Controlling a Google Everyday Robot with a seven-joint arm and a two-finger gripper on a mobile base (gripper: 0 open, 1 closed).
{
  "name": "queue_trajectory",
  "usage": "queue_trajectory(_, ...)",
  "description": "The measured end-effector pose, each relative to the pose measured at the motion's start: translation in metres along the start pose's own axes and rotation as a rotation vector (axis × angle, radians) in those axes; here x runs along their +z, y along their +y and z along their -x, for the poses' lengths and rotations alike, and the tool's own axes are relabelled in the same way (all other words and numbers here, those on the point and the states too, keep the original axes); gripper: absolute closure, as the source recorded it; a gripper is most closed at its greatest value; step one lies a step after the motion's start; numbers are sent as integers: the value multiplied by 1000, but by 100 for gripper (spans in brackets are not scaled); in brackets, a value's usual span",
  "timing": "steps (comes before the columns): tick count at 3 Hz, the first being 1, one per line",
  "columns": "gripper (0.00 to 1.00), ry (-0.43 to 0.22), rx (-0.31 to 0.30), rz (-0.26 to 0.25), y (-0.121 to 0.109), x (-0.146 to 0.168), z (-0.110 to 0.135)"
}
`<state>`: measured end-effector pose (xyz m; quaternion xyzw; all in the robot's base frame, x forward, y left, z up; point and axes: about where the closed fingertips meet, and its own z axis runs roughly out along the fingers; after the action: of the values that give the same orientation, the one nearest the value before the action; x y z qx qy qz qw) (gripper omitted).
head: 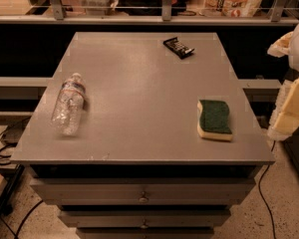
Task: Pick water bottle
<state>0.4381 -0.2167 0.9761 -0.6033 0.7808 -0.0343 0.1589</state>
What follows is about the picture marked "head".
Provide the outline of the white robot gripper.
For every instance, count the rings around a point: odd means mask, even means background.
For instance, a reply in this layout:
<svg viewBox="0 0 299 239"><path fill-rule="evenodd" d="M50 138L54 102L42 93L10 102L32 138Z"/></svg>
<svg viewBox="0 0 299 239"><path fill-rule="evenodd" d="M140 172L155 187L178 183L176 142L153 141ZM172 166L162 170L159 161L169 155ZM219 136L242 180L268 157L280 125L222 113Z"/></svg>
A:
<svg viewBox="0 0 299 239"><path fill-rule="evenodd" d="M291 69L299 72L299 24L293 32L288 32L275 41L267 54L276 58L288 56ZM285 80L269 120L268 136L283 141L299 127L299 78L291 82Z"/></svg>

